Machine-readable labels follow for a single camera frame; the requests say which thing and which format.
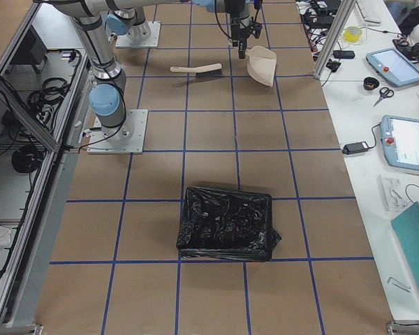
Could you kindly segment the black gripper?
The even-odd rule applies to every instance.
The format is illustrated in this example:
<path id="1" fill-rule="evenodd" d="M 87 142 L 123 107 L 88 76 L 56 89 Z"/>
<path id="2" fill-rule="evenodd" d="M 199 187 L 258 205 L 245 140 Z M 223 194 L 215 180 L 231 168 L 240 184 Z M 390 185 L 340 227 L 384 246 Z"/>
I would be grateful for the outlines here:
<path id="1" fill-rule="evenodd" d="M 238 49 L 238 57 L 245 59 L 248 39 L 253 36 L 260 38 L 262 24 L 255 17 L 235 17 L 230 15 L 230 39 L 233 47 Z"/>

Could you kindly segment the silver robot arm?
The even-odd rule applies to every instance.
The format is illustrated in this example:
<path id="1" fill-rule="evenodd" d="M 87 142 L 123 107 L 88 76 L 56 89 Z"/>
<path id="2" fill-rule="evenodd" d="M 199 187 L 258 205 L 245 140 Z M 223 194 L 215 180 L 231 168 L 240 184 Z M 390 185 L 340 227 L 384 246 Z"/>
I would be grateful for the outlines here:
<path id="1" fill-rule="evenodd" d="M 126 35 L 133 27 L 146 28 L 144 8 L 176 4 L 176 1 L 43 1 L 60 13 L 69 16 L 79 39 L 91 59 L 92 71 L 99 84 L 111 84 L 123 91 L 126 85 L 124 70 L 115 59 L 104 25 L 119 35 Z M 240 59 L 247 54 L 248 39 L 260 37 L 262 24 L 250 16 L 248 1 L 194 1 L 214 14 L 229 15 L 230 31 L 225 32 L 232 46 L 238 48 Z"/>
<path id="2" fill-rule="evenodd" d="M 105 23 L 112 33 L 137 43 L 151 35 L 143 7 L 114 10 L 108 14 Z"/>

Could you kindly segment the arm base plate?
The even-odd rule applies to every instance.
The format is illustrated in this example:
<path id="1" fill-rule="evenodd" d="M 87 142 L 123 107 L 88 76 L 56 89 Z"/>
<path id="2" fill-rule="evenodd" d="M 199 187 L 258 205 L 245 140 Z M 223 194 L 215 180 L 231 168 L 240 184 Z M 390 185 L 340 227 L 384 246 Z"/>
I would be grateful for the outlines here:
<path id="1" fill-rule="evenodd" d="M 143 152 L 148 110 L 129 109 L 126 121 L 116 135 L 110 137 L 118 128 L 104 127 L 91 133 L 88 154 L 141 154 Z"/>
<path id="2" fill-rule="evenodd" d="M 134 25 L 126 35 L 118 36 L 115 47 L 117 49 L 146 49 L 155 48 L 159 44 L 161 23 L 158 21 Z"/>

